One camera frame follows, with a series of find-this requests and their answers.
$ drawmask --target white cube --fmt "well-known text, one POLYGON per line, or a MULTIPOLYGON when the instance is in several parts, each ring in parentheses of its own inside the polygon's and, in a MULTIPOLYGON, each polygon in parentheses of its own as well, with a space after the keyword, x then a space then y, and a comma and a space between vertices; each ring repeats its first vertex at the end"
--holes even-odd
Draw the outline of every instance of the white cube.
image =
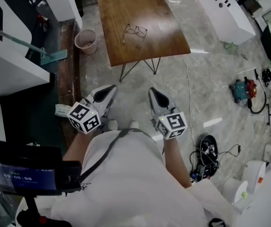
POLYGON ((187 129, 184 113, 179 112, 159 117, 156 128, 167 140, 181 136, 187 129))
POLYGON ((67 117, 74 128, 88 134, 101 125, 99 113, 80 103, 75 103, 67 117))

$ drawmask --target eyeglasses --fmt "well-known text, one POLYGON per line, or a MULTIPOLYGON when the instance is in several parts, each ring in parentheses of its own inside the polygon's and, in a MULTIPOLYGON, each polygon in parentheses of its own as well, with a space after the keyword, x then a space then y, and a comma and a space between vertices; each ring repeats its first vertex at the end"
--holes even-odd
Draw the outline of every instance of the eyeglasses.
POLYGON ((131 35, 139 36, 140 38, 142 38, 142 41, 141 41, 141 43, 142 43, 144 41, 144 39, 146 38, 147 31, 148 30, 145 29, 144 27, 139 27, 139 26, 136 26, 136 25, 127 24, 126 28, 124 29, 124 33, 123 33, 123 44, 125 43, 125 34, 131 34, 131 35))

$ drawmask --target mop handle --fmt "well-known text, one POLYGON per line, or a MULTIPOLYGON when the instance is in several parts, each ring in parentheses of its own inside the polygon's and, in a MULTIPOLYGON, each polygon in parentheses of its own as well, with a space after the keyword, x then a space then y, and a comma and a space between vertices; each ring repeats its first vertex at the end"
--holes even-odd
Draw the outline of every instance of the mop handle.
POLYGON ((31 50, 37 51, 37 52, 39 52, 39 53, 41 53, 41 54, 43 54, 43 55, 47 55, 47 56, 49 56, 49 57, 52 58, 52 56, 49 55, 49 54, 47 54, 46 51, 43 51, 43 50, 41 50, 41 49, 39 49, 39 48, 33 46, 32 44, 28 44, 27 42, 22 41, 22 40, 19 40, 19 39, 15 38, 15 37, 13 37, 13 36, 10 36, 10 35, 8 35, 8 34, 2 32, 2 31, 0 31, 0 35, 3 36, 3 37, 8 38, 9 40, 12 40, 12 41, 15 42, 15 43, 18 43, 18 44, 21 44, 21 45, 23 45, 23 46, 26 46, 26 47, 28 47, 28 48, 31 49, 31 50))

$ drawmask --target timer display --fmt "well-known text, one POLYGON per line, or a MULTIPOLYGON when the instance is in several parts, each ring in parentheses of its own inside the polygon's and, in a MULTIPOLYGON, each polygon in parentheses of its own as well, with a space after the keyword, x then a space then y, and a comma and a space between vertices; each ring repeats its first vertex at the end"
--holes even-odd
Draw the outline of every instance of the timer display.
POLYGON ((56 190, 54 169, 34 169, 0 163, 0 187, 56 190))

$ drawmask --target marble floor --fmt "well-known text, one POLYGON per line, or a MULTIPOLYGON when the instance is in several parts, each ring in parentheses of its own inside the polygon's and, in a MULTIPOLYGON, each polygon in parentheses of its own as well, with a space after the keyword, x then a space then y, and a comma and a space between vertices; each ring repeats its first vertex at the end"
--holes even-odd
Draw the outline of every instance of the marble floor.
MULTIPOLYGON (((152 74, 144 62, 140 62, 119 83, 121 66, 110 67, 98 4, 96 0, 83 0, 83 28, 96 31, 98 49, 92 55, 82 54, 80 57, 82 94, 86 96, 98 86, 117 84, 119 92, 109 117, 116 119, 120 128, 127 127, 130 120, 135 119, 142 130, 155 139, 161 139, 160 133, 155 131, 150 122, 152 117, 148 89, 156 87, 170 93, 185 113, 188 125, 191 115, 195 141, 199 135, 208 133, 216 138, 220 152, 229 150, 234 144, 241 145, 239 157, 226 154, 221 161, 222 166, 211 178, 221 190, 227 178, 241 176, 247 161, 262 159, 264 146, 271 140, 271 127, 266 125, 267 110, 259 115, 251 114, 245 103, 234 103, 228 86, 244 76, 254 79, 255 68, 261 75, 262 69, 271 67, 271 64, 261 44, 260 31, 250 15, 248 18, 257 36, 226 50, 198 0, 167 0, 167 3, 194 52, 162 58, 156 75, 152 74), (190 82, 185 64, 188 66, 190 82), (218 123, 208 126, 211 120, 218 123)), ((261 86, 258 82, 256 84, 258 94, 253 100, 253 109, 260 108, 264 100, 261 86)), ((267 97, 271 105, 271 85, 267 88, 267 97)), ((178 142, 184 162, 191 169, 189 156, 194 150, 194 144, 190 127, 178 138, 178 142)))

